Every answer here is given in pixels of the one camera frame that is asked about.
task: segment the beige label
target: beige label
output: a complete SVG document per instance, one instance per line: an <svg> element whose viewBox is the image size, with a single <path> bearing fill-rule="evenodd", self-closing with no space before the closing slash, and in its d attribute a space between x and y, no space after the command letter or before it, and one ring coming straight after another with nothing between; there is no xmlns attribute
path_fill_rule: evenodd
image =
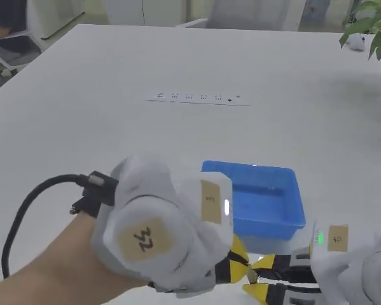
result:
<svg viewBox="0 0 381 305"><path fill-rule="evenodd" d="M349 250L349 226L329 227L329 252L347 252Z"/></svg>
<svg viewBox="0 0 381 305"><path fill-rule="evenodd" d="M220 187L212 182L202 182L202 221L221 224Z"/></svg>
<svg viewBox="0 0 381 305"><path fill-rule="evenodd" d="M119 236L122 254L127 261L145 261L168 252L173 240L161 218L126 227Z"/></svg>

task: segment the blue plastic tray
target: blue plastic tray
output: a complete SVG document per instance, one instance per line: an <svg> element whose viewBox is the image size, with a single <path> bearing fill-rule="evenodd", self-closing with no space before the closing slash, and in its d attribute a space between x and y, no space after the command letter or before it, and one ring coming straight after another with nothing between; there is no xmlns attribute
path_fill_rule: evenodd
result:
<svg viewBox="0 0 381 305"><path fill-rule="evenodd" d="M232 180L235 234L290 240L305 226L291 169L205 161L202 172L221 172Z"/></svg>

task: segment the white cabinet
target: white cabinet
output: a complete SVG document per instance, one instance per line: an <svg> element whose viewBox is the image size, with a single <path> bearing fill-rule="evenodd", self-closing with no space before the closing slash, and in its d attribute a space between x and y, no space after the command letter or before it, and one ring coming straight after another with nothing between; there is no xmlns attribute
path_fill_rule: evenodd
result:
<svg viewBox="0 0 381 305"><path fill-rule="evenodd" d="M173 27L186 19L186 0L104 0L110 24Z"/></svg>

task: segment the power strip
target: power strip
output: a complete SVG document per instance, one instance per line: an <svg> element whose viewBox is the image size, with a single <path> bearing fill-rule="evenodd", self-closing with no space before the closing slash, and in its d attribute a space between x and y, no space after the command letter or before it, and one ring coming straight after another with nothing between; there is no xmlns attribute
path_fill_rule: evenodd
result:
<svg viewBox="0 0 381 305"><path fill-rule="evenodd" d="M146 99L148 102L169 102L185 104L210 104L228 106L249 106L240 95L222 95L208 93L178 93L160 91Z"/></svg>

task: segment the white table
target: white table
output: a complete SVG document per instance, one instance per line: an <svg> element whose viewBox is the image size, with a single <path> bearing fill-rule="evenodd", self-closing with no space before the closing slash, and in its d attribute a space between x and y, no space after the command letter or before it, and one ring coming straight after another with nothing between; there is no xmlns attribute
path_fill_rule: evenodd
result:
<svg viewBox="0 0 381 305"><path fill-rule="evenodd" d="M108 172L137 151L164 155L173 171L198 170L206 159L294 169L307 226L276 244L280 252L307 245L317 217L381 228L381 62L341 50L338 38L77 26L0 89L0 255L34 186L62 173ZM160 89L230 90L251 106L144 101ZM33 204L12 271L71 220L80 192L56 187ZM180 301L154 297L144 288L113 304L256 304L240 285Z"/></svg>

